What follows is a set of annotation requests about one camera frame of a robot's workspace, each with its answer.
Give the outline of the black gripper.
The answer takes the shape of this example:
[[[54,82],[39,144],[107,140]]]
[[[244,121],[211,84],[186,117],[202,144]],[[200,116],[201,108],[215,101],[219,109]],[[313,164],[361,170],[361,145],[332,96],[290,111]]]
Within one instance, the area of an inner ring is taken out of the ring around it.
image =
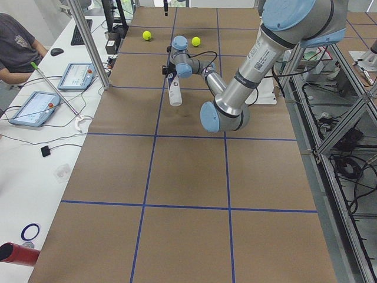
[[[163,6],[164,6],[164,15],[167,17],[168,16],[168,1],[167,0],[163,0]],[[164,75],[165,77],[175,77],[175,73],[176,73],[176,67],[174,63],[171,63],[170,61],[171,49],[172,49],[171,45],[166,48],[166,51],[168,53],[168,60],[167,60],[167,64],[163,65],[161,68],[162,75]]]

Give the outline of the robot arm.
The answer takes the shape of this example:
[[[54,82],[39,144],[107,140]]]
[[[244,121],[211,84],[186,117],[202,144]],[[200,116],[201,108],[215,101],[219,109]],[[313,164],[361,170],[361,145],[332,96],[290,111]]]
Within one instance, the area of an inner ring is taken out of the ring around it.
[[[246,100],[277,59],[297,45],[321,47],[341,41],[347,12],[347,1],[266,1],[256,43],[229,84],[211,62],[189,54],[186,37],[174,37],[167,48],[169,65],[163,68],[171,106],[182,104],[179,80],[198,74],[214,94],[200,110],[203,128],[212,133],[242,129],[250,120]]]

